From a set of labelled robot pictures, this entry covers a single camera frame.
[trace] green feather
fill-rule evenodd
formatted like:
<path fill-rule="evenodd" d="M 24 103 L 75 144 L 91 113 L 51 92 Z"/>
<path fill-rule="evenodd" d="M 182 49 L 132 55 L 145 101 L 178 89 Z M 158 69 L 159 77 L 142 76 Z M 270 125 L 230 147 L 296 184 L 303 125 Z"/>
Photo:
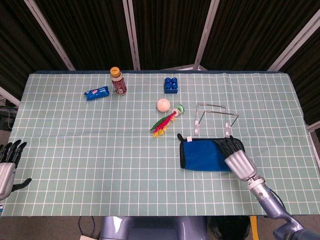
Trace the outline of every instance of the green feather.
<path fill-rule="evenodd" d="M 150 129 L 150 132 L 155 130 L 163 121 L 165 121 L 167 119 L 167 117 L 169 116 L 164 116 L 163 118 L 161 118 L 159 121 L 157 121 L 155 123 L 155 125 L 153 125 L 153 127 Z"/>

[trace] blue cloth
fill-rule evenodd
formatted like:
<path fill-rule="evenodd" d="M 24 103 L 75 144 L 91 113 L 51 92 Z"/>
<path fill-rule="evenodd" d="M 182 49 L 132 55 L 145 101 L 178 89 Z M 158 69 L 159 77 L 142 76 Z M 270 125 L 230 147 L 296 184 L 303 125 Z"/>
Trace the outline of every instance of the blue cloth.
<path fill-rule="evenodd" d="M 212 140 L 183 143 L 185 169 L 194 171 L 231 172 L 218 144 Z"/>

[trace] bottle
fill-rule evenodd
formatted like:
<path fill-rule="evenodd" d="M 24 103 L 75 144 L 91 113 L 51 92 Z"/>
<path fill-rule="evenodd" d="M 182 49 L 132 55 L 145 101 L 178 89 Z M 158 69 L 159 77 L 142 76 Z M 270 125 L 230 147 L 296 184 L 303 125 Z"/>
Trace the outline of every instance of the bottle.
<path fill-rule="evenodd" d="M 118 67 L 114 66 L 110 69 L 112 84 L 115 89 L 115 93 L 122 96 L 127 93 L 127 86 L 125 79 Z"/>

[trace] orange bottle cap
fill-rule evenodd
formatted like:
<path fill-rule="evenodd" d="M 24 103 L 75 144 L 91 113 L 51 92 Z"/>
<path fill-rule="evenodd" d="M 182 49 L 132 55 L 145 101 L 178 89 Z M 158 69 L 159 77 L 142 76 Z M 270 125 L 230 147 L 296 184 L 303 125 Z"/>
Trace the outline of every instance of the orange bottle cap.
<path fill-rule="evenodd" d="M 110 74 L 111 74 L 112 77 L 116 78 L 116 77 L 120 76 L 121 72 L 120 72 L 120 69 L 118 67 L 114 66 L 114 67 L 112 67 L 110 69 Z"/>

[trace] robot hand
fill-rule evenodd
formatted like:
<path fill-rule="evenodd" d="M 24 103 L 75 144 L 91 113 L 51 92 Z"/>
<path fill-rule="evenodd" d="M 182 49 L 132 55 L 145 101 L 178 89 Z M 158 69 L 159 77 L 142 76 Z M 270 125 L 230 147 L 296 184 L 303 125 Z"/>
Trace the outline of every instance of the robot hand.
<path fill-rule="evenodd" d="M 26 142 L 21 140 L 15 143 L 8 143 L 5 147 L 0 145 L 0 200 L 6 199 L 11 192 L 23 189 L 31 182 L 31 178 L 26 179 L 23 183 L 14 184 L 16 168 L 21 158 L 21 153 Z"/>
<path fill-rule="evenodd" d="M 225 163 L 241 181 L 248 182 L 248 189 L 255 196 L 271 219 L 285 219 L 286 223 L 273 231 L 276 240 L 319 240 L 320 234 L 304 229 L 280 204 L 267 187 L 263 177 L 257 176 L 257 168 L 246 153 L 241 150 L 232 136 L 224 139 L 220 149 L 226 157 Z"/>

